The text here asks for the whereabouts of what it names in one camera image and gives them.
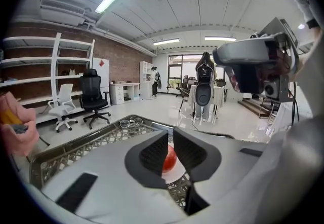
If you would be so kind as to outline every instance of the tiled floor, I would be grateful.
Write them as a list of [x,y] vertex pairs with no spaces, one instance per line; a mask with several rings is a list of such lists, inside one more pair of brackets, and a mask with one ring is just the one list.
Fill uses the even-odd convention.
[[[151,100],[140,100],[128,102],[125,104],[114,105],[106,109],[111,113],[109,120],[111,123],[131,114],[136,114],[158,122],[167,123],[182,128],[195,129],[192,125],[192,110],[187,103],[184,103],[181,111],[179,107],[181,97],[175,95],[158,94],[157,98]],[[226,102],[218,111],[218,118],[215,119],[211,106],[210,117],[207,122],[193,121],[194,125],[201,131],[226,133],[232,135],[236,139],[245,139],[250,141],[267,142],[269,137],[265,134],[266,120],[259,119],[255,114],[239,105],[236,102]],[[43,124],[38,127],[40,136],[50,143],[46,145],[42,141],[38,141],[33,154],[37,154],[44,150],[54,148],[58,145],[69,142],[75,138],[85,135],[93,130],[99,129],[107,122],[97,119],[93,123],[93,129],[89,129],[89,121],[83,122],[83,117],[89,114],[82,114],[75,117],[78,123],[71,123],[72,131],[64,126],[61,127],[60,133],[55,131],[56,124]]]

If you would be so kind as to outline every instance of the brick wall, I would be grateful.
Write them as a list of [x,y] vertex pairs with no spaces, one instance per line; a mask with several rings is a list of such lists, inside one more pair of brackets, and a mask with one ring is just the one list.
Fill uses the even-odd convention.
[[139,82],[140,61],[152,63],[152,57],[135,49],[124,46],[118,42],[97,36],[85,31],[54,26],[42,23],[15,23],[9,29],[7,36],[49,36],[55,37],[56,33],[62,33],[63,39],[71,39],[84,42],[95,40],[93,57],[109,60],[110,81]]
[[[110,81],[132,81],[139,82],[140,61],[152,63],[152,57],[147,56],[135,49],[124,46],[118,42],[97,36],[77,29],[54,26],[42,23],[15,23],[7,33],[10,36],[48,36],[55,37],[56,33],[62,33],[63,39],[71,39],[83,42],[95,40],[93,57],[109,60]],[[5,59],[28,56],[52,56],[52,49],[17,49],[5,51]],[[61,50],[60,56],[84,57],[85,52],[75,50]],[[84,71],[84,65],[60,64],[58,74],[63,70],[74,66],[75,72]],[[0,77],[21,79],[50,76],[50,65],[25,65],[9,67],[0,70]],[[58,85],[73,83],[73,91],[79,90],[78,79],[59,80]],[[38,96],[50,95],[50,82],[29,83],[23,85],[1,88],[1,92],[11,91],[15,97],[31,99]]]

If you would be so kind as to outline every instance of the white chair legs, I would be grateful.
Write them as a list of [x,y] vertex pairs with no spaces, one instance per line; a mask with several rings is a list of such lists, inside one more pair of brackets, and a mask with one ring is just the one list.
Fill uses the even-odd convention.
[[72,130],[72,128],[71,128],[70,125],[68,124],[69,122],[75,122],[75,123],[77,123],[77,120],[75,120],[75,119],[69,119],[69,118],[65,118],[65,120],[62,120],[62,118],[59,118],[59,119],[58,119],[58,122],[56,123],[56,125],[57,125],[56,128],[55,128],[56,132],[57,132],[57,133],[60,132],[59,128],[60,128],[62,125],[65,125],[65,126],[68,128],[68,130]]

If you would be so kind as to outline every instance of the white shelving unit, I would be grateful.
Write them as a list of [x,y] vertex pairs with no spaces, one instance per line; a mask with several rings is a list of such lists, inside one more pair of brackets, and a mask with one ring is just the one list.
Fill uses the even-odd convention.
[[[20,101],[22,105],[29,105],[49,100],[56,100],[58,96],[58,80],[60,79],[77,79],[81,75],[75,76],[59,76],[58,75],[58,64],[60,63],[71,63],[71,64],[84,64],[88,68],[92,68],[92,57],[93,57],[93,49],[95,40],[92,40],[91,43],[62,39],[61,33],[57,33],[55,38],[47,38],[41,36],[14,36],[10,38],[6,38],[3,40],[4,49],[7,52],[10,49],[19,49],[19,48],[51,48],[52,56],[50,57],[20,57],[20,58],[11,58],[4,59],[0,62],[0,68],[13,67],[13,66],[21,66],[21,65],[33,65],[33,64],[50,64],[51,65],[51,76],[50,77],[39,77],[39,78],[31,78],[31,79],[23,79],[16,81],[9,81],[6,83],[0,83],[1,87],[7,87],[18,84],[26,84],[33,82],[41,82],[41,81],[51,81],[51,95],[37,97],[28,100]],[[87,53],[86,58],[80,57],[63,57],[60,56],[61,49],[71,49],[71,50],[79,50]],[[73,92],[72,95],[81,95],[81,91]],[[74,112],[82,111],[80,107],[78,107]],[[42,115],[37,119],[37,123],[44,122],[47,120],[53,119],[50,115]]]
[[152,96],[152,85],[150,83],[150,77],[152,74],[151,63],[141,61],[140,62],[140,93],[141,99],[147,99]]

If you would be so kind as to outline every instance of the red ball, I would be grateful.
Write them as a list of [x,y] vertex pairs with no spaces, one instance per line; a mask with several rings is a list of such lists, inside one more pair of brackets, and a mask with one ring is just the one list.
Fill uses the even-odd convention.
[[174,152],[174,149],[172,146],[168,145],[168,154],[164,161],[162,172],[167,173],[170,170],[172,170],[172,168],[175,166],[176,162],[177,162],[176,152]]

